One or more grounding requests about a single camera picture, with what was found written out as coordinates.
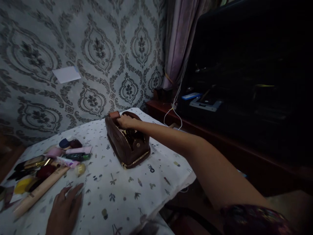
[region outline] white tablecloth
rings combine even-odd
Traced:
[[[143,121],[155,122],[138,108]],[[151,154],[141,165],[124,170],[107,140],[104,119],[62,132],[27,148],[17,161],[20,163],[42,154],[49,146],[74,135],[83,146],[92,146],[91,159],[85,161],[86,172],[79,178],[70,169],[27,212],[14,222],[13,207],[0,214],[0,234],[45,234],[48,217],[56,194],[63,187],[85,183],[83,202],[73,234],[129,234],[139,231],[181,189],[196,176],[186,159],[150,138]],[[150,171],[148,164],[155,170]],[[3,181],[10,186],[14,181]]]

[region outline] damask wallpaper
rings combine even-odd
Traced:
[[[164,70],[165,0],[0,0],[0,132],[25,145],[130,107]],[[60,84],[52,70],[76,66]]]

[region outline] white cable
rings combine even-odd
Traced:
[[[180,130],[181,127],[183,126],[183,120],[182,120],[181,117],[176,113],[176,111],[175,111],[175,109],[174,109],[174,104],[176,103],[176,101],[177,101],[177,99],[178,99],[178,95],[179,95],[179,92],[180,92],[180,88],[181,88],[181,86],[182,86],[183,78],[184,78],[185,71],[186,71],[186,67],[187,67],[187,62],[188,62],[188,60],[186,61],[185,65],[184,65],[184,71],[183,71],[183,74],[182,74],[182,78],[181,78],[181,80],[180,80],[179,88],[178,88],[178,90],[177,90],[177,93],[176,93],[176,95],[175,95],[175,98],[174,98],[174,101],[173,101],[173,104],[172,104],[172,108],[165,114],[164,120],[163,120],[164,125],[168,127],[168,125],[165,124],[165,117],[166,117],[166,115],[167,115],[171,110],[173,110],[174,113],[175,113],[175,114],[179,117],[179,119],[180,119],[181,125],[180,125],[180,128],[179,128],[178,130]]]

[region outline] forearm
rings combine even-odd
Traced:
[[[149,135],[161,144],[184,156],[187,160],[193,155],[193,150],[205,141],[196,135],[139,120],[134,120],[132,128]]]
[[[237,169],[203,138],[139,120],[134,120],[131,128],[185,157],[215,209],[233,204],[270,207]]]

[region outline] brown leather bag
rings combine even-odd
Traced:
[[[136,114],[123,112],[132,118],[141,120]],[[110,144],[124,169],[130,169],[143,162],[150,155],[149,136],[134,129],[122,130],[117,119],[118,111],[109,113],[105,119]]]

